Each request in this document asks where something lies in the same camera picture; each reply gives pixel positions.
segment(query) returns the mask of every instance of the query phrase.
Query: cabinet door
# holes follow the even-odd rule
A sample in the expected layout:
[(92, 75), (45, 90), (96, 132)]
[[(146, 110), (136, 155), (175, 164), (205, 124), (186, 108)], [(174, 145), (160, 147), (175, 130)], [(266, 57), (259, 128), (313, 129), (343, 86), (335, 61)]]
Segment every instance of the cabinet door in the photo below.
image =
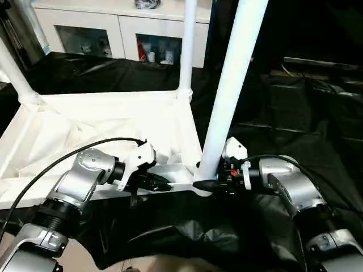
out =
[(125, 58), (117, 15), (35, 9), (51, 51)]
[[(180, 55), (184, 22), (128, 16), (119, 16), (119, 20), (124, 42), (125, 56), (127, 59), (133, 59), (135, 61), (140, 60), (140, 41), (145, 40), (147, 36), (149, 36), (150, 40), (153, 41), (156, 39), (166, 41), (165, 46), (171, 48), (170, 50), (174, 50), (176, 54)], [(203, 67), (208, 28), (209, 24), (196, 24), (193, 51), (194, 67)], [(158, 48), (159, 45), (155, 45), (154, 42), (151, 42), (151, 44), (156, 47), (156, 50), (160, 50), (160, 48)]]

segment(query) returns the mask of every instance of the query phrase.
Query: white pole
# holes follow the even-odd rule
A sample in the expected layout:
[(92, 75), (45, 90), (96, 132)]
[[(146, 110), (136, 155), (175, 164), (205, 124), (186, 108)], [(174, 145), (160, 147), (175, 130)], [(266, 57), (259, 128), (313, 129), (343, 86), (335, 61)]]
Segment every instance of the white pole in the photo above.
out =
[(39, 94), (30, 87), (2, 39), (0, 39), (0, 65), (17, 91), (21, 103), (39, 101)]
[(195, 180), (216, 176), (268, 0), (239, 0), (225, 63)]
[(181, 43), (180, 58), (180, 79), (178, 96), (187, 95), (191, 99), (193, 91), (191, 89), (192, 68), (193, 68), (193, 47), (194, 30), (197, 16), (198, 0), (185, 0), (184, 12), (184, 35)]
[(31, 5), (31, 0), (17, 0), (18, 7), (22, 10), (23, 14), (28, 18), (30, 27), (34, 30), (35, 36), (37, 37), (39, 44), (44, 52), (49, 50), (47, 38), (44, 35), (43, 29), (40, 26), (38, 18), (35, 14), (35, 10)]

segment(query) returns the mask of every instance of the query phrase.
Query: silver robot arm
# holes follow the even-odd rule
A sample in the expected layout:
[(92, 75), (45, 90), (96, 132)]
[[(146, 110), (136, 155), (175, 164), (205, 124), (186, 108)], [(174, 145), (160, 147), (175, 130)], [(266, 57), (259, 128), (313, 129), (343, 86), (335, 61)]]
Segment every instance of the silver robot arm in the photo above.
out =
[(240, 163), (247, 158), (247, 149), (235, 138), (226, 141), (222, 158), (217, 181), (198, 181), (196, 188), (233, 196), (245, 191), (277, 194), (296, 223), (311, 271), (363, 271), (362, 247), (294, 164), (267, 158), (260, 159), (253, 169), (250, 163)]
[(131, 174), (155, 165), (155, 152), (145, 143), (123, 161), (90, 148), (77, 154), (48, 194), (30, 224), (25, 224), (0, 259), (0, 272), (62, 272), (54, 259), (68, 244), (79, 217), (98, 184), (117, 185), (123, 190)]

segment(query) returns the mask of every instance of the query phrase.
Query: black fabric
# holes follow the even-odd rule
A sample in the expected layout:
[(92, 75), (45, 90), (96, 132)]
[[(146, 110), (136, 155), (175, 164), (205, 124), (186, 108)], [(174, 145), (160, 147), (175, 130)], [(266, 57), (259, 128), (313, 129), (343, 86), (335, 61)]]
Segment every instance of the black fabric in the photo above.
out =
[[(193, 69), (192, 112), (204, 144), (220, 71)], [(179, 69), (124, 59), (51, 53), (27, 75), (40, 94), (174, 90)], [(4, 128), (16, 111), (11, 86), (0, 94)], [(268, 77), (249, 71), (230, 135), (250, 155), (284, 154), (314, 171), (329, 203), (363, 244), (363, 223), (319, 175), (363, 211), (363, 95), (350, 86), (311, 79)], [(267, 195), (224, 198), (191, 192), (93, 201), (77, 236), (104, 269), (117, 261), (156, 253), (202, 257), (225, 270), (299, 271), (304, 259), (297, 230), (282, 202)], [(16, 218), (25, 219), (27, 209)]]

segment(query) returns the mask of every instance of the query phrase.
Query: wrinkled black cloth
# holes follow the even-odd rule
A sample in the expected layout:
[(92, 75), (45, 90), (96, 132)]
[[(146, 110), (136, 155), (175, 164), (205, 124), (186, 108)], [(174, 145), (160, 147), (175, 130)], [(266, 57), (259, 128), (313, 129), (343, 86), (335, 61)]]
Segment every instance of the wrinkled black cloth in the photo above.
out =
[[(216, 95), (220, 71), (193, 69), (192, 112), (201, 144)], [(51, 53), (27, 74), (32, 88), (45, 94), (175, 90), (177, 66), (124, 59)], [(1, 128), (17, 108), (11, 86), (0, 93)], [(363, 94), (349, 86), (311, 79), (260, 76), (250, 69), (230, 135), (250, 155), (284, 154), (330, 180), (363, 211)], [(363, 244), (363, 223), (327, 184), (316, 182), (335, 211)], [(93, 201), (76, 237), (105, 269), (126, 258), (150, 254), (202, 257), (225, 270), (299, 271), (304, 259), (298, 232), (278, 197), (192, 192), (145, 197), (131, 209), (130, 199)], [(28, 209), (18, 209), (23, 221)], [(12, 226), (12, 232), (18, 228)]]

